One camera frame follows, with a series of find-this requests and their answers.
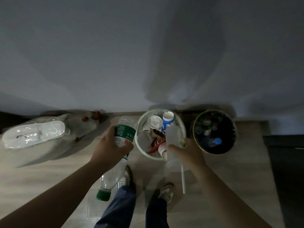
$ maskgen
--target person's right arm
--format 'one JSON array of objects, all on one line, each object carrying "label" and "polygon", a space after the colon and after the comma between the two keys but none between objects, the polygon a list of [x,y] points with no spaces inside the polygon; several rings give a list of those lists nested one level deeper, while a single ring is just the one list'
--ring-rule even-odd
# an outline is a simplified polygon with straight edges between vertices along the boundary
[{"label": "person's right arm", "polygon": [[169,145],[187,165],[202,186],[205,199],[216,216],[229,228],[271,228],[256,212],[240,199],[207,165],[203,152],[192,139],[185,139],[185,149]]}]

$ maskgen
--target white wall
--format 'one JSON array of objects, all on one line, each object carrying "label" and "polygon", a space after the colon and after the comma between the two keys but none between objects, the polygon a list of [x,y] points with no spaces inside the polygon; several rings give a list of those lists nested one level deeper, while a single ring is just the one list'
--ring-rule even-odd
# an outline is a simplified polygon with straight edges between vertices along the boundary
[{"label": "white wall", "polygon": [[1,0],[0,110],[230,104],[304,133],[302,0]]}]

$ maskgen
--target sneaker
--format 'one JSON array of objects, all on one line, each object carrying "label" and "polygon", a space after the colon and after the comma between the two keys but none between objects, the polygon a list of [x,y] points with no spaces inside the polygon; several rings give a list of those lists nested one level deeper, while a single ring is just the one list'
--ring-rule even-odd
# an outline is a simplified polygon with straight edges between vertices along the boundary
[{"label": "sneaker", "polygon": [[131,168],[129,166],[126,166],[123,176],[116,184],[117,189],[119,189],[122,186],[130,186],[131,179],[132,179]]},{"label": "sneaker", "polygon": [[165,199],[167,205],[170,204],[173,198],[173,194],[175,192],[175,187],[173,184],[165,185],[163,188],[161,188],[161,192],[159,194],[159,198]]}]

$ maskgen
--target person's left arm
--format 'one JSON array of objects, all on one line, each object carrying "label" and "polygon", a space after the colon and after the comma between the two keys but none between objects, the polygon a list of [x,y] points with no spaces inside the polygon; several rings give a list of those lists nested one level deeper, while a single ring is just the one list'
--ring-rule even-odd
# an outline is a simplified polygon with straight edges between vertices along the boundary
[{"label": "person's left arm", "polygon": [[98,143],[91,160],[63,181],[0,220],[0,227],[61,227],[90,187],[133,149],[131,143],[117,147],[115,126]]}]

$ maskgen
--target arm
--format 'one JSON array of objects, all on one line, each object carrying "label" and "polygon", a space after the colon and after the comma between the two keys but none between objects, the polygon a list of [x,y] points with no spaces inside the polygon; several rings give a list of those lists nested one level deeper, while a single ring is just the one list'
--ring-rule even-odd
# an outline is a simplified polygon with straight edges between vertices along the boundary
[{"label": "arm", "polygon": [[115,126],[97,145],[91,160],[57,185],[0,220],[0,227],[61,227],[90,187],[133,149],[131,143],[117,147]]},{"label": "arm", "polygon": [[194,140],[185,139],[187,148],[169,145],[169,149],[187,165],[202,186],[203,194],[225,227],[271,228],[240,199],[207,165]]}]

